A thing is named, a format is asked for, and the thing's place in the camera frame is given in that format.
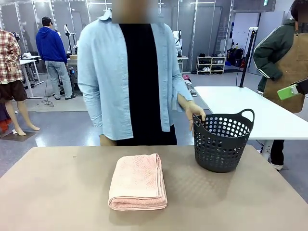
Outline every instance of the basket handle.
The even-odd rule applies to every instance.
[[[254,123],[254,122],[255,122],[255,112],[254,112],[252,109],[247,108],[247,109],[242,110],[242,111],[239,112],[238,114],[241,115],[241,116],[243,116],[243,113],[244,113],[244,112],[251,112],[251,113],[252,113],[252,115],[253,115],[252,123]]]
[[[197,124],[195,123],[194,119],[192,120],[193,123],[194,123],[197,127],[200,127],[200,126],[202,125],[202,122],[201,122],[201,120],[198,118],[198,116],[196,116],[195,114],[192,114],[192,117],[193,117],[193,118],[196,118],[196,120],[198,120],[199,125],[197,125]]]

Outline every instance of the shoe rack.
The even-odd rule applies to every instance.
[[[212,73],[218,73],[223,74],[225,72],[225,63],[226,63],[226,57],[197,57],[197,74],[199,73],[205,73],[205,74],[212,74]]]

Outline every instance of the plaid shirt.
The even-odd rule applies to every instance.
[[[5,30],[0,29],[0,82],[23,80],[19,56],[20,47],[15,36]],[[12,74],[10,68],[15,68],[16,73]]]

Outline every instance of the bare foot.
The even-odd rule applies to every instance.
[[[21,130],[21,128],[15,128],[15,130],[17,131],[18,135],[20,135],[20,136],[25,136],[26,135],[24,133],[24,131]]]
[[[34,126],[33,124],[28,124],[28,127],[33,129],[34,131],[39,131],[40,130],[40,128]]]

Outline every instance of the black cap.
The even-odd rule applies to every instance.
[[[50,26],[50,23],[53,25],[51,18],[49,17],[43,17],[42,18],[42,24],[43,26]]]

